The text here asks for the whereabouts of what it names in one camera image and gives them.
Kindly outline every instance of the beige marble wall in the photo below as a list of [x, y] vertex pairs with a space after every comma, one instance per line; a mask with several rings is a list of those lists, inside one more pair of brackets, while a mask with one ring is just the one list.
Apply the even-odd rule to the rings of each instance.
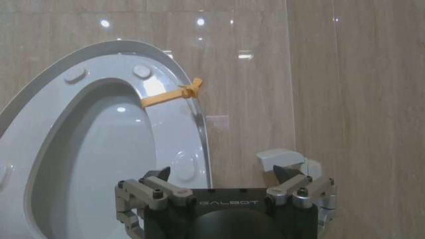
[[57, 59], [117, 38], [171, 51], [205, 80], [215, 185], [264, 186], [255, 153], [295, 148], [284, 1], [0, 0], [0, 109]]
[[425, 237], [423, 2], [288, 0], [297, 148], [340, 186], [328, 238]]

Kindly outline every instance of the white ceramic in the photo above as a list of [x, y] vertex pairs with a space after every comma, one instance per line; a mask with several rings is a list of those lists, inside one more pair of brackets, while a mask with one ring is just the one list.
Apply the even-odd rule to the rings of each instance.
[[140, 106], [185, 84], [167, 54], [135, 41], [92, 45], [40, 74], [0, 114], [0, 238], [127, 238], [120, 180], [171, 166], [172, 183], [209, 186], [197, 102]]

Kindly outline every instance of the metal bracket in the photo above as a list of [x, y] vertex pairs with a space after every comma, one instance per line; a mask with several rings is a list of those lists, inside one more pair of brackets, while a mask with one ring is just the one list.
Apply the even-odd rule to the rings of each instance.
[[169, 196], [169, 199], [172, 200], [176, 206], [183, 207], [196, 203], [193, 191], [189, 188], [180, 188], [155, 176], [145, 178], [144, 184], [152, 188], [161, 189]]
[[308, 183], [309, 178], [305, 175], [299, 174], [279, 186], [268, 188], [267, 196], [273, 199], [277, 206], [281, 206], [287, 203], [287, 199], [292, 193]]
[[164, 210], [168, 207], [168, 199], [177, 206], [196, 203], [191, 189], [180, 188], [156, 176], [143, 178], [139, 182], [133, 179], [120, 181], [115, 187], [115, 199], [117, 220], [124, 223], [127, 234], [133, 239], [144, 237], [137, 215], [143, 218], [147, 206], [152, 210]]

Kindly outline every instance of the toilet seat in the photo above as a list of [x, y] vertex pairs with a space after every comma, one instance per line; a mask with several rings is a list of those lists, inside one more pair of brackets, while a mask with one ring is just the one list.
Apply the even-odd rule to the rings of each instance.
[[[69, 179], [65, 183], [71, 185], [71, 189], [75, 189], [67, 191], [73, 199], [81, 197], [88, 199], [80, 204], [68, 203], [67, 205], [72, 205], [71, 208], [80, 207], [80, 212], [91, 210], [87, 204], [96, 202], [96, 200], [91, 201], [91, 197], [99, 194], [96, 193], [96, 180], [84, 186], [88, 189], [80, 184], [92, 178], [101, 180], [105, 175], [108, 178], [116, 177], [113, 180], [137, 178], [148, 170], [171, 166], [169, 181], [173, 184], [189, 188], [205, 188], [211, 185], [205, 123], [196, 100], [176, 99], [145, 109], [137, 108], [137, 103], [133, 103], [135, 99], [137, 102], [145, 97], [176, 90], [179, 85], [189, 83], [184, 71], [167, 54], [153, 46], [135, 41], [112, 41], [92, 45], [63, 58], [36, 77], [0, 114], [2, 237], [45, 237], [47, 232], [40, 228], [43, 223], [36, 221], [33, 215], [33, 185], [35, 182], [43, 182], [36, 187], [36, 192], [43, 192], [44, 185], [52, 181], [37, 179], [37, 175], [43, 175], [43, 177], [47, 175], [49, 178], [49, 173], [44, 172], [49, 169], [47, 165], [51, 164], [43, 165], [43, 162], [47, 162], [47, 158], [44, 158], [47, 152], [55, 151], [61, 145], [52, 142], [60, 138], [57, 132], [65, 132], [63, 133], [65, 136], [72, 134], [71, 132], [80, 132], [79, 130], [84, 128], [80, 126], [87, 126], [84, 125], [87, 121], [91, 123], [89, 130], [81, 131], [81, 134], [85, 135], [81, 139], [83, 146], [73, 156], [76, 162], [84, 163], [77, 163], [77, 166], [73, 166], [77, 171], [68, 173]], [[119, 94], [117, 98], [121, 101], [111, 100], [113, 97], [108, 98], [108, 94], [115, 92], [123, 93]], [[99, 101], [93, 99], [93, 102], [100, 103], [84, 108], [81, 102], [101, 94], [105, 95], [99, 97]], [[75, 115], [83, 116], [73, 120], [72, 116]], [[105, 126], [109, 122], [116, 122], [116, 124]], [[73, 142], [79, 143], [77, 137], [64, 137], [64, 139], [69, 139], [67, 145], [72, 145]], [[105, 144], [97, 145], [97, 139]], [[103, 159], [115, 153], [115, 143], [125, 146], [131, 142], [139, 141], [143, 141], [140, 148], [133, 147], [129, 152], [125, 152], [125, 156], [119, 153], [115, 157], [121, 157], [116, 160], [121, 160], [125, 165], [133, 164], [141, 169], [124, 167], [121, 170], [116, 168], [123, 165], [121, 163], [103, 162]], [[99, 151], [100, 148], [104, 149], [101, 153], [93, 152], [95, 149]], [[56, 151], [60, 154], [53, 152], [49, 155], [65, 155], [65, 151], [60, 151], [60, 149]], [[144, 162], [151, 160], [147, 167], [140, 161], [143, 157], [147, 158]], [[40, 195], [43, 194], [36, 195], [37, 200], [41, 201]], [[113, 185], [111, 185], [111, 200], [113, 201]], [[109, 205], [105, 203], [104, 208], [100, 207], [96, 212], [107, 210], [108, 207]], [[69, 238], [75, 238], [76, 235], [83, 236], [83, 238], [96, 237], [96, 234], [92, 234], [96, 233], [95, 229], [92, 230], [85, 225], [99, 223], [111, 227], [109, 219], [108, 217], [96, 218], [96, 215], [89, 213], [88, 215], [79, 217], [77, 223], [71, 223], [75, 225], [73, 227], [77, 227], [72, 230], [85, 230], [84, 232], [80, 234], [63, 232], [64, 229], [59, 228], [57, 232], [49, 232], [51, 235], [61, 235], [61, 238], [64, 238], [63, 235]], [[111, 238], [120, 238], [125, 232], [123, 230], [123, 234], [109, 233], [109, 235]]]

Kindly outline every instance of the wall tile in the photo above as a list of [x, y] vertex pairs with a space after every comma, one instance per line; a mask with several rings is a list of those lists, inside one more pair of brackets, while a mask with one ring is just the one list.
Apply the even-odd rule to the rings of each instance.
[[244, 187], [264, 186], [256, 153], [295, 148], [287, 15], [236, 11], [237, 77], [228, 94], [231, 143]]
[[55, 12], [145, 11], [147, 0], [60, 0]]
[[49, 15], [0, 14], [0, 109], [48, 67]]
[[235, 0], [235, 8], [237, 10], [249, 9], [255, 11], [261, 10], [283, 10], [283, 0]]
[[224, 11], [235, 8], [235, 0], [147, 0], [148, 11]]

